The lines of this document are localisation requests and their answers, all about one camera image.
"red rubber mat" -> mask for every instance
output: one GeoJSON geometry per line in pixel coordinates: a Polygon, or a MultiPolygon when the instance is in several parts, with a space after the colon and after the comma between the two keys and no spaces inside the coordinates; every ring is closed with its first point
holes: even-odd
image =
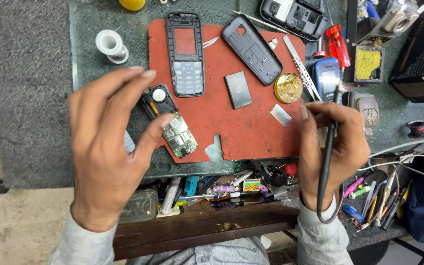
{"type": "MultiPolygon", "coordinates": [[[[153,85],[163,83],[168,86],[181,115],[197,140],[196,151],[182,159],[174,156],[163,137],[158,147],[165,145],[176,163],[210,161],[205,148],[214,144],[214,135],[218,134],[223,159],[226,160],[298,156],[301,102],[281,103],[274,95],[274,85],[266,87],[221,38],[222,29],[223,26],[202,24],[204,42],[220,36],[214,44],[203,49],[205,93],[194,98],[178,98],[173,92],[164,19],[155,19],[148,25],[150,69],[157,71],[153,85]],[[224,77],[240,71],[244,71],[253,103],[234,110],[224,77]],[[292,117],[286,127],[270,113],[276,104],[292,117]]],[[[273,38],[279,40],[274,53],[281,61],[284,72],[298,74],[282,39],[285,34],[268,31],[260,33],[266,42],[273,38]]],[[[305,45],[302,40],[294,35],[288,36],[299,56],[304,58],[305,45]]]]}

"green circuit board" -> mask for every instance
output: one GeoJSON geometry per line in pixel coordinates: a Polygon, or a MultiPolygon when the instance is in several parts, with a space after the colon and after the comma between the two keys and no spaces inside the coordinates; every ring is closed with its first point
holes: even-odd
{"type": "Polygon", "coordinates": [[[174,155],[179,158],[187,156],[197,148],[194,136],[178,112],[174,114],[170,124],[163,130],[163,136],[168,141],[174,155]]]}

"fingernail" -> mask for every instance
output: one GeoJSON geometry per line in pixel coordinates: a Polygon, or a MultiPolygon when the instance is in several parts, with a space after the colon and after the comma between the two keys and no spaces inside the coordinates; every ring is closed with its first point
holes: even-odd
{"type": "Polygon", "coordinates": [[[165,120],[161,123],[163,130],[168,126],[168,124],[170,124],[173,118],[174,118],[174,115],[168,115],[168,118],[165,118],[165,120]]]}
{"type": "Polygon", "coordinates": [[[156,75],[156,70],[148,70],[142,74],[143,78],[148,78],[156,75]]]}
{"type": "Polygon", "coordinates": [[[140,70],[140,69],[143,69],[143,67],[141,67],[141,66],[131,66],[131,67],[129,67],[129,69],[131,69],[131,70],[140,70]]]}
{"type": "Polygon", "coordinates": [[[299,107],[299,113],[301,115],[302,121],[305,121],[307,118],[309,118],[309,114],[307,113],[307,108],[305,107],[305,105],[301,105],[299,107]]]}

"tiled floor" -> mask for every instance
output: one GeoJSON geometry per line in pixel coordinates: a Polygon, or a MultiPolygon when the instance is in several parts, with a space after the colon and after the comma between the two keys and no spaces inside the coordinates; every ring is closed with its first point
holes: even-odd
{"type": "Polygon", "coordinates": [[[46,264],[72,200],[73,188],[9,190],[0,195],[0,264],[46,264]]]}

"sleeve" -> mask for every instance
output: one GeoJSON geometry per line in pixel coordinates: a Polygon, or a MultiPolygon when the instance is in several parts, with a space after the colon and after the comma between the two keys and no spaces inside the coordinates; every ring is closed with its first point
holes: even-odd
{"type": "Polygon", "coordinates": [[[48,265],[111,265],[114,260],[112,241],[116,229],[117,224],[102,233],[88,231],[79,226],[68,212],[60,244],[50,256],[48,265]]]}
{"type": "MultiPolygon", "coordinates": [[[[336,200],[322,212],[322,217],[328,219],[336,208],[336,200]]],[[[335,218],[333,222],[320,222],[317,213],[305,207],[300,202],[300,214],[297,218],[298,242],[297,262],[299,265],[352,265],[350,255],[346,250],[349,238],[343,224],[335,218]]]]}

